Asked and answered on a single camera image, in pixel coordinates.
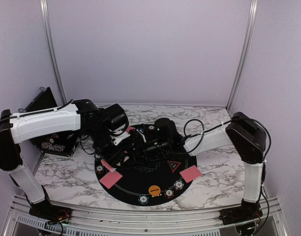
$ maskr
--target enclosure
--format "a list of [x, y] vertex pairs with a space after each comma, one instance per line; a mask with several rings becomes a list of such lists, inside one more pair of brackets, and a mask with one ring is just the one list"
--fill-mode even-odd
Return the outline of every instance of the enclosure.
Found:
[[[268, 209], [257, 235], [301, 235], [301, 0], [0, 1], [0, 114], [24, 110], [40, 87], [50, 87], [58, 105], [118, 103], [136, 129], [168, 117], [181, 135], [190, 119], [209, 130], [243, 112], [272, 139], [270, 206], [262, 197], [259, 221], [229, 226], [218, 212], [239, 206], [245, 187], [236, 145], [198, 154], [201, 176], [191, 186], [182, 182], [180, 194], [175, 186], [172, 201], [162, 192], [162, 204], [150, 195], [142, 206], [141, 196], [128, 204], [101, 184], [85, 153], [90, 140], [68, 157], [25, 141], [21, 156], [50, 200], [73, 210], [64, 235], [238, 235], [236, 226], [258, 229]], [[195, 122], [186, 131], [202, 133]], [[29, 208], [0, 169], [0, 235], [38, 235], [45, 220]], [[60, 234], [59, 225], [46, 230]]]

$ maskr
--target orange circle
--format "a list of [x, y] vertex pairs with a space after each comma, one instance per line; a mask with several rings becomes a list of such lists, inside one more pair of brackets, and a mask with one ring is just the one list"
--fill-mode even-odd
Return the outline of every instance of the orange circle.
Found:
[[158, 196], [160, 194], [160, 187], [158, 187], [157, 185], [153, 185], [149, 188], [149, 193], [152, 196]]

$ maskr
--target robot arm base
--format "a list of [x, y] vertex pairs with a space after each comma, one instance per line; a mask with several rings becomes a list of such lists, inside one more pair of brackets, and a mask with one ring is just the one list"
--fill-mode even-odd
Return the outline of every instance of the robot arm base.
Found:
[[45, 200], [36, 204], [29, 202], [29, 214], [39, 218], [54, 221], [54, 223], [56, 223], [55, 219], [59, 220], [60, 218], [64, 218], [65, 222], [67, 223], [71, 216], [72, 209], [51, 204], [49, 196], [43, 186], [42, 189], [45, 194]]
[[250, 203], [242, 200], [241, 206], [221, 210], [219, 219], [223, 221], [224, 225], [229, 225], [256, 219], [259, 216], [263, 216], [259, 201]]

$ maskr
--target marble countertop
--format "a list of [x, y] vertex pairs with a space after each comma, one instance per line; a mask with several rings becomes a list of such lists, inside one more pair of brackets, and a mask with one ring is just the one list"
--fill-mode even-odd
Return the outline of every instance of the marble countertop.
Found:
[[[191, 118], [203, 121], [209, 129], [230, 117], [224, 108], [192, 106], [122, 106], [130, 124], [153, 123], [168, 117], [182, 133]], [[188, 125], [187, 133], [202, 130], [198, 122]], [[90, 144], [84, 144], [91, 151]], [[98, 182], [94, 157], [77, 148], [72, 157], [46, 154], [35, 177], [46, 188], [51, 200], [88, 207], [138, 210], [181, 210], [239, 204], [243, 197], [244, 167], [236, 149], [226, 146], [197, 156], [203, 174], [178, 198], [158, 206], [133, 206], [110, 196]]]

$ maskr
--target lavender wall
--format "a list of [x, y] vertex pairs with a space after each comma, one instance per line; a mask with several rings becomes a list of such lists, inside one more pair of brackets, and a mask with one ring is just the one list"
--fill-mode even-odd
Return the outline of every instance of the lavender wall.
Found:
[[271, 132], [266, 186], [291, 235], [301, 235], [301, 0], [261, 0], [251, 49], [231, 113]]
[[225, 106], [249, 0], [52, 0], [68, 98]]
[[[57, 96], [54, 81], [39, 1], [0, 0], [0, 112], [26, 107], [40, 86], [51, 86]], [[24, 160], [33, 168], [40, 153], [28, 142], [21, 147]], [[16, 190], [0, 170], [0, 235]]]

